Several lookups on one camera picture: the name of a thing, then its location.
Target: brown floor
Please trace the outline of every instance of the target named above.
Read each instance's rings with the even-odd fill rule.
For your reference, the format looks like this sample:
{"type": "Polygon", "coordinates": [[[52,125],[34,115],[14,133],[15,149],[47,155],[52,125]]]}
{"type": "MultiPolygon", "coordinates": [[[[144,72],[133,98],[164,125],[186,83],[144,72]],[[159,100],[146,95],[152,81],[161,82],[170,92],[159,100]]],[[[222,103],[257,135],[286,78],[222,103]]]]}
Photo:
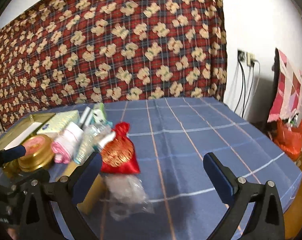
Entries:
{"type": "Polygon", "coordinates": [[[295,237],[302,228],[302,182],[292,205],[284,214],[284,222],[286,239],[295,237]]]}

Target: bolt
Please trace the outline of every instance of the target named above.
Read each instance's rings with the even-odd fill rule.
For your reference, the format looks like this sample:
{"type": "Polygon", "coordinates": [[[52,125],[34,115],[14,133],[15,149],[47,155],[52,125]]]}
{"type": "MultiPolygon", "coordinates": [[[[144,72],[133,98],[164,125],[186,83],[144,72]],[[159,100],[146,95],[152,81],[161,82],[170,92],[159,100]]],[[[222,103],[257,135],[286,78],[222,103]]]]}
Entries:
{"type": "Polygon", "coordinates": [[[10,206],[6,206],[6,212],[10,216],[12,214],[12,208],[10,206]]]}
{"type": "Polygon", "coordinates": [[[275,186],[275,183],[274,183],[273,181],[271,181],[271,180],[269,180],[269,181],[267,182],[267,184],[268,184],[270,187],[274,187],[274,186],[275,186]]]}
{"type": "Polygon", "coordinates": [[[38,181],[36,179],[34,179],[32,182],[31,182],[31,186],[35,186],[38,184],[38,181]]]}
{"type": "Polygon", "coordinates": [[[244,184],[246,182],[246,179],[243,178],[243,177],[239,177],[238,182],[241,183],[241,184],[244,184]]]}
{"type": "Polygon", "coordinates": [[[61,181],[61,182],[67,182],[68,179],[69,179],[68,176],[62,176],[62,177],[60,178],[60,181],[61,181]]]}

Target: wall outlet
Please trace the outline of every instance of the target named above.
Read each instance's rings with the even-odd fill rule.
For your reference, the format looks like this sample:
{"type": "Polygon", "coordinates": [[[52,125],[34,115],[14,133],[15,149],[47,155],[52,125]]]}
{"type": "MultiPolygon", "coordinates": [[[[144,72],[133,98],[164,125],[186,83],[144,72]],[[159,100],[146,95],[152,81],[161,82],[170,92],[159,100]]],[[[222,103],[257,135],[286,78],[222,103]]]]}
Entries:
{"type": "Polygon", "coordinates": [[[238,60],[245,62],[245,51],[238,49],[238,60]]]}
{"type": "Polygon", "coordinates": [[[246,53],[246,65],[248,67],[254,67],[254,64],[255,64],[254,60],[255,60],[254,54],[246,53]]]}

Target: orange plastic bag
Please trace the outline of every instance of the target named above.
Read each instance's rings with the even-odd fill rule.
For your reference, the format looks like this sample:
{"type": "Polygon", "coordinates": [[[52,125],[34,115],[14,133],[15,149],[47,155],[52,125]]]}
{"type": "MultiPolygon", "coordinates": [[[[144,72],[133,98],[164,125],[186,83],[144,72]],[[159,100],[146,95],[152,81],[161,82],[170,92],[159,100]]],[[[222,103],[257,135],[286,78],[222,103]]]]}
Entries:
{"type": "Polygon", "coordinates": [[[299,127],[292,127],[291,131],[283,124],[281,119],[277,120],[277,136],[274,143],[278,145],[293,161],[296,161],[302,149],[302,121],[299,127]]]}

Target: white wall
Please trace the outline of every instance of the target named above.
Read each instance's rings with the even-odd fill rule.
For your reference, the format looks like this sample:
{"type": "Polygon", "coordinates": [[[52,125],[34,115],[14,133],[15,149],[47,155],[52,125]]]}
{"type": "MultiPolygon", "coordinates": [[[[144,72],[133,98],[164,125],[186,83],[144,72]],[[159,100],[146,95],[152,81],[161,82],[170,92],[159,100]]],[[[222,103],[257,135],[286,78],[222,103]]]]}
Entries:
{"type": "MultiPolygon", "coordinates": [[[[0,17],[0,27],[37,1],[39,0],[12,0],[0,17]]],[[[224,101],[234,110],[240,95],[240,71],[236,86],[232,86],[237,49],[254,53],[261,63],[261,80],[254,99],[249,101],[246,119],[257,122],[269,110],[275,47],[282,50],[302,70],[302,19],[291,0],[224,0],[224,14],[228,43],[228,78],[224,101]]],[[[249,68],[243,67],[248,77],[249,68]]]]}

